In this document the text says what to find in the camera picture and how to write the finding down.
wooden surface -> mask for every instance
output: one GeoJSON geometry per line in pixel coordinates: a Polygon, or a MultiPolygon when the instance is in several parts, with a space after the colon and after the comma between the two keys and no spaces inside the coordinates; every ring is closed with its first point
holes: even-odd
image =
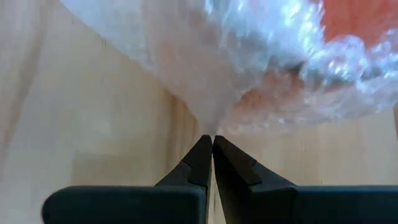
{"type": "MultiPolygon", "coordinates": [[[[41,223],[68,185],[152,185],[199,138],[183,103],[58,1],[1,0],[0,30],[0,223],[41,223]]],[[[227,138],[297,184],[398,184],[393,111],[227,138]]]]}

plastic bag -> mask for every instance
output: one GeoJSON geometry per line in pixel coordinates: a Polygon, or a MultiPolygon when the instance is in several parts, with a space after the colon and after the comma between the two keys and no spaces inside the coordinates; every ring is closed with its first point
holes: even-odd
{"type": "Polygon", "coordinates": [[[63,0],[208,133],[279,132],[394,106],[395,2],[329,0],[324,11],[311,0],[63,0]]]}

bubble wrap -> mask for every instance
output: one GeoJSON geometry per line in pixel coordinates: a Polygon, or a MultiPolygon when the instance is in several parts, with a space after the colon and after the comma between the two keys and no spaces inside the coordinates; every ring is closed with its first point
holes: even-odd
{"type": "Polygon", "coordinates": [[[152,70],[211,134],[279,133],[398,99],[397,1],[62,2],[152,70]]]}

light wood grain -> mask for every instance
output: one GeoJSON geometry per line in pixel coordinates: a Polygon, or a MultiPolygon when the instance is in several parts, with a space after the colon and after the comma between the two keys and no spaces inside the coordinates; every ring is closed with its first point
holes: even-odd
{"type": "MultiPolygon", "coordinates": [[[[199,138],[181,101],[58,1],[2,0],[0,30],[0,223],[41,223],[68,185],[152,185],[199,138]]],[[[227,138],[297,184],[398,183],[392,111],[227,138]]],[[[223,223],[214,181],[210,203],[223,223]]]]}

orange object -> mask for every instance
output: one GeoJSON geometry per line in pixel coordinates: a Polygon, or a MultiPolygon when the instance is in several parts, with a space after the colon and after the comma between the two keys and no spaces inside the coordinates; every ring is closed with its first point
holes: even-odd
{"type": "MultiPolygon", "coordinates": [[[[366,47],[371,47],[383,33],[398,27],[398,0],[324,0],[324,8],[322,24],[327,42],[339,35],[355,35],[364,40],[366,47]]],[[[285,75],[267,72],[262,86],[247,92],[227,120],[237,122],[246,131],[255,129],[257,124],[261,129],[264,121],[268,128],[297,124],[298,116],[311,118],[314,114],[314,123],[323,122],[321,117],[317,121],[314,108],[304,103],[303,88],[304,83],[295,72],[285,75]]],[[[352,94],[355,90],[334,86],[322,100],[341,91],[352,94]]]]}
{"type": "Polygon", "coordinates": [[[337,35],[352,34],[370,46],[385,31],[398,27],[396,0],[325,0],[324,7],[322,22],[326,26],[326,40],[337,35]]]}

